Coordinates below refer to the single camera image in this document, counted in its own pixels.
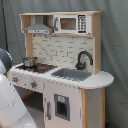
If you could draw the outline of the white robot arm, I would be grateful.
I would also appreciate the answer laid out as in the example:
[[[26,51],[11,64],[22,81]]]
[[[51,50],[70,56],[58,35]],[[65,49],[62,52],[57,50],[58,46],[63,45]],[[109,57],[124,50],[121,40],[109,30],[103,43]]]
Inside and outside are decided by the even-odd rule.
[[[0,48],[0,124],[3,128],[37,128],[17,90],[5,76],[11,67],[10,54]]]

